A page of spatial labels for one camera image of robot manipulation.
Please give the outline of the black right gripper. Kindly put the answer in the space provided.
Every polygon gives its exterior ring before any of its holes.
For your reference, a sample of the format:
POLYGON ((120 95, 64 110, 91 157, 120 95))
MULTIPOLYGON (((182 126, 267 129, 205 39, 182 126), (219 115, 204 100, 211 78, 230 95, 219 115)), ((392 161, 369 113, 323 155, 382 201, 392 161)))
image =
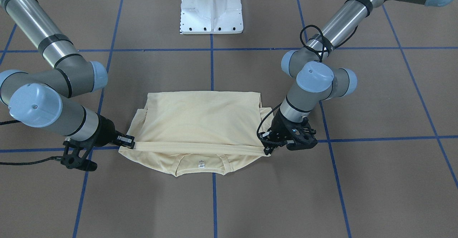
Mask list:
POLYGON ((114 123, 101 115, 98 116, 98 120, 99 126, 87 140, 77 141, 70 139, 64 141, 64 154, 60 158, 60 163, 67 169, 95 171, 98 165, 87 158, 94 147, 102 147, 107 144, 129 149, 135 147, 134 136, 118 132, 114 123))

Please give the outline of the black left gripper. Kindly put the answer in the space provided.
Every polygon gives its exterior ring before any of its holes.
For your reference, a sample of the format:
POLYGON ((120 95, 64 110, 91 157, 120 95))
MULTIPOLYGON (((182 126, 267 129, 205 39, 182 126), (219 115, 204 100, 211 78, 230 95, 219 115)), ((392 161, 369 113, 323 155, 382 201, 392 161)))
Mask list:
POLYGON ((291 122, 277 111, 270 128, 259 132, 258 139, 264 146, 265 156, 270 156, 274 149, 283 146, 290 151, 312 149, 318 144, 315 134, 316 130, 311 128, 307 117, 301 122, 291 122))

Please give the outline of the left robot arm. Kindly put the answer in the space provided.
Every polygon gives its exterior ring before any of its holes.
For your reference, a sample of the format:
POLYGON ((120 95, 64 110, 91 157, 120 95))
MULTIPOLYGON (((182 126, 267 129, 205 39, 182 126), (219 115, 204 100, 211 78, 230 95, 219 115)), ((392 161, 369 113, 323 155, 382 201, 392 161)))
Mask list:
MULTIPOLYGON (((308 25, 301 30, 302 48, 287 52, 281 61, 282 70, 295 81, 283 102, 276 107, 271 127, 265 132, 257 130, 265 155, 283 146, 294 151, 317 145, 316 131, 308 120, 310 112, 320 101, 347 96, 357 87, 357 76, 352 70, 331 68, 323 60, 347 42, 373 9, 386 1, 346 0, 322 29, 308 25)), ((395 1, 442 7, 453 0, 395 1)))

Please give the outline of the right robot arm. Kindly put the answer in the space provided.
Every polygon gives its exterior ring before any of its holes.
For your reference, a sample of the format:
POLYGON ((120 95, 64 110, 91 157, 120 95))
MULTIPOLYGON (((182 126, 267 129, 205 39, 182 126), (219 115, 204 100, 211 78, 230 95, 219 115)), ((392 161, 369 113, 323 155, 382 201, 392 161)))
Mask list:
POLYGON ((33 74, 14 69, 1 73, 1 103, 14 122, 65 137, 63 155, 44 161, 95 171, 98 165, 88 159, 93 148, 112 144, 133 149, 133 136, 118 132, 110 119, 72 100, 104 88, 105 67, 87 61, 37 0, 1 0, 1 7, 52 67, 33 74))

